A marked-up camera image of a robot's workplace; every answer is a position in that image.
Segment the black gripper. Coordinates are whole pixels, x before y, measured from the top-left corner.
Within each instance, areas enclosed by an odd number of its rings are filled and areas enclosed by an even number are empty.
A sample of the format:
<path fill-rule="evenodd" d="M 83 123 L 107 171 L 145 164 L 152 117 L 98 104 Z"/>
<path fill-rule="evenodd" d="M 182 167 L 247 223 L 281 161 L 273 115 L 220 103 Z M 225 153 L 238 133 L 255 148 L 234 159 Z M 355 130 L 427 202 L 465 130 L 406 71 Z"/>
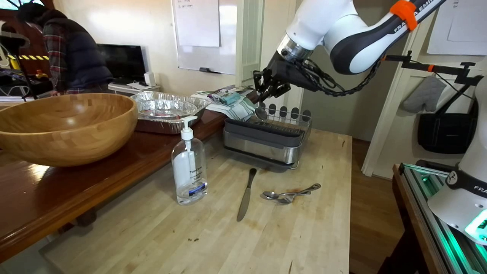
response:
<path fill-rule="evenodd" d="M 285 94 L 292 85 L 316 91 L 317 85 L 311 82 L 301 63 L 285 60 L 275 51 L 263 69 L 252 71 L 255 92 L 250 97 L 254 103 L 261 103 L 267 97 Z"/>

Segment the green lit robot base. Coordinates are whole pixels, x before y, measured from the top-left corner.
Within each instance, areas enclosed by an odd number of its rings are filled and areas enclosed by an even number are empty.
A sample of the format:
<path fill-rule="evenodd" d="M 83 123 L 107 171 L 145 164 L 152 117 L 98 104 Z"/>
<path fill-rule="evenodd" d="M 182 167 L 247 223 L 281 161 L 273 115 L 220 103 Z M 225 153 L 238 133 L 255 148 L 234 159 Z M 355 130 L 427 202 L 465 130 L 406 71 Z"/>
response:
<path fill-rule="evenodd" d="M 447 185 L 448 173 L 416 164 L 392 167 L 392 191 L 409 244 L 407 260 L 429 274 L 487 274 L 485 199 Z"/>

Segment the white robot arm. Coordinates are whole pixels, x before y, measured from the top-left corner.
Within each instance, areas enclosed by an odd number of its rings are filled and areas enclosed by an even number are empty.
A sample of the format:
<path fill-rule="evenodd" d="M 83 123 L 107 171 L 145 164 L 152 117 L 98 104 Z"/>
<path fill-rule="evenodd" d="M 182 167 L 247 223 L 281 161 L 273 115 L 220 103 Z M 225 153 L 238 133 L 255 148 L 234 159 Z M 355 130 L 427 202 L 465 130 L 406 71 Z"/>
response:
<path fill-rule="evenodd" d="M 383 53 L 444 1 L 395 0 L 377 22 L 368 25 L 352 0 L 302 0 L 267 65 L 254 71 L 255 101 L 278 97 L 292 85 L 333 97 L 360 91 L 374 75 Z M 365 78 L 345 89 L 310 59 L 317 45 L 327 50 L 337 72 L 366 71 Z"/>

